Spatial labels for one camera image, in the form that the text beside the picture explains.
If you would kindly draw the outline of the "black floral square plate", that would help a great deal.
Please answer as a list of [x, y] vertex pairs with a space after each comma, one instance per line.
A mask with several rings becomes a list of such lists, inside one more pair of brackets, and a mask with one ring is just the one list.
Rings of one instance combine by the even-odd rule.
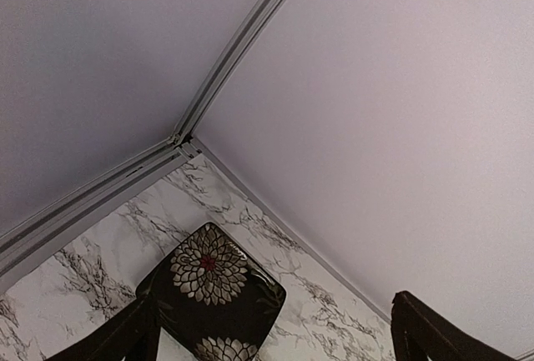
[[254, 360], [286, 291], [227, 233], [205, 223], [137, 286], [160, 327], [198, 360]]

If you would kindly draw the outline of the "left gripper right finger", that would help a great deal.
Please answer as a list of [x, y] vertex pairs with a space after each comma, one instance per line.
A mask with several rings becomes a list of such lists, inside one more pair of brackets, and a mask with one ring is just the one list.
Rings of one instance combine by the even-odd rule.
[[464, 333], [408, 291], [393, 299], [390, 330], [397, 360], [513, 360]]

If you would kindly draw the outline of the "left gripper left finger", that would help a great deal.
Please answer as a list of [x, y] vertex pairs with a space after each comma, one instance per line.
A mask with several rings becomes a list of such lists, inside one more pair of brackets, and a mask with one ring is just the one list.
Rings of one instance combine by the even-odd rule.
[[159, 335], [154, 302], [144, 296], [136, 298], [89, 336], [48, 360], [155, 360]]

